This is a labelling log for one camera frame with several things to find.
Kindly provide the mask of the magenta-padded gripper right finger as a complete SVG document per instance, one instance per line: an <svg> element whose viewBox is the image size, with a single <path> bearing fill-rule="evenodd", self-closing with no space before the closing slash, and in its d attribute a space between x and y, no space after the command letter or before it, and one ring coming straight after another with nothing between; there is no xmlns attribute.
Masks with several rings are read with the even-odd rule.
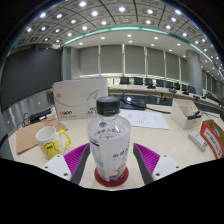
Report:
<svg viewBox="0 0 224 224"><path fill-rule="evenodd" d="M181 170L181 166L168 155L159 155L143 145L134 143L133 154L145 185Z"/></svg>

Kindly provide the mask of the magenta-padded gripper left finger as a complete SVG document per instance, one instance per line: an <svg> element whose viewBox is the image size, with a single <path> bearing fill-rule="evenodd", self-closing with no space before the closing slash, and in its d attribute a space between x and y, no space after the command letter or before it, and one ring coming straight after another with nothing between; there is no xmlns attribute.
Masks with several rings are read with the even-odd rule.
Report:
<svg viewBox="0 0 224 224"><path fill-rule="evenodd" d="M42 169L74 184L79 184L89 154L90 145L84 144L68 152L66 155L55 155Z"/></svg>

